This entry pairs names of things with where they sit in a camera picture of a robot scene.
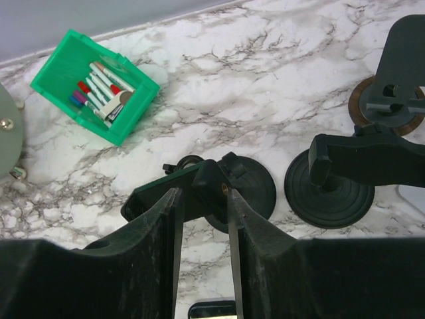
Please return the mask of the black round base phone stand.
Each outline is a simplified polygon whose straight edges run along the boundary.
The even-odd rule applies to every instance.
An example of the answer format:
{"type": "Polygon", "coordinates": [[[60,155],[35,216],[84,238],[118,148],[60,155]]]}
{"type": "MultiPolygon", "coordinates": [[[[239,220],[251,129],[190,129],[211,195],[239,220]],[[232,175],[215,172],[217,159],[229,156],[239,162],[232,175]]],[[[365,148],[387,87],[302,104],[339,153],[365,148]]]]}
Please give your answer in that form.
{"type": "Polygon", "coordinates": [[[424,145],[393,129],[355,126],[352,136],[319,134],[290,164],[286,199],[303,221],[323,229],[348,227],[371,208],[375,188],[424,187],[424,145]]]}

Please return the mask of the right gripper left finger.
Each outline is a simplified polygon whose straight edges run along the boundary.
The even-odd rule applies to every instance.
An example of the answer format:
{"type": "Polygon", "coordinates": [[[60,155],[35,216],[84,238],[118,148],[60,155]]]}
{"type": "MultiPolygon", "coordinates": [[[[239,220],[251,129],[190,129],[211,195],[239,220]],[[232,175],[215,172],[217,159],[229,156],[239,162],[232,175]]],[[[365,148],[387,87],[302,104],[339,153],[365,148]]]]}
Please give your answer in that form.
{"type": "Polygon", "coordinates": [[[1,241],[2,318],[172,318],[183,192],[84,249],[44,239],[1,241]]]}

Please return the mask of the phone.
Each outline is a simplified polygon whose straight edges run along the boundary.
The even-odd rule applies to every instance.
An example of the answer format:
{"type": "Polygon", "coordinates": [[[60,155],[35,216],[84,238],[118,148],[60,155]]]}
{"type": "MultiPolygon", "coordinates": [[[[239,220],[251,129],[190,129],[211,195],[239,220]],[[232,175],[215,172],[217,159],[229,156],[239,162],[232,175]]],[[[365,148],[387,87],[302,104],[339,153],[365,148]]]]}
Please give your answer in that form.
{"type": "Polygon", "coordinates": [[[237,319],[234,300],[208,300],[194,303],[188,319],[237,319]]]}

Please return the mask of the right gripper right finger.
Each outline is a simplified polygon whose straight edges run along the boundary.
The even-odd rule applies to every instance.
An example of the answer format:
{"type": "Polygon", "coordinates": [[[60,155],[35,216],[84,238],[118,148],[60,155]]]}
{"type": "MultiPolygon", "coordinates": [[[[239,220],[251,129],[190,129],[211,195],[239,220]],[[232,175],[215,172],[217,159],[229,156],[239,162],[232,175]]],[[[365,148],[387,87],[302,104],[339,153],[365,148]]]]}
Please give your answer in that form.
{"type": "Polygon", "coordinates": [[[295,239],[228,194],[239,318],[423,318],[424,239],[295,239]]]}

